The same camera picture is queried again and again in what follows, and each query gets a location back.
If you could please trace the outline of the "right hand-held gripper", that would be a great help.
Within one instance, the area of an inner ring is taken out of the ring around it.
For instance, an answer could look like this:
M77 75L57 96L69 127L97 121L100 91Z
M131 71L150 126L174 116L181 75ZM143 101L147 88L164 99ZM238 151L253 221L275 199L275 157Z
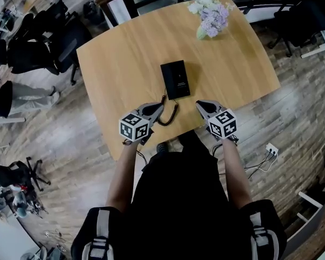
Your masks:
M234 112L215 100L197 100L196 108L216 140L230 138L237 131Z

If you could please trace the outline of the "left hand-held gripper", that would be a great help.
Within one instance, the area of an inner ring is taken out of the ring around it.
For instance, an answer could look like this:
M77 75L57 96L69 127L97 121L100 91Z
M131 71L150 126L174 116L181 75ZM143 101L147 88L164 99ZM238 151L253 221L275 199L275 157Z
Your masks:
M140 142L144 145L154 133L151 129L164 110L161 102L145 103L119 120L119 134L125 142Z

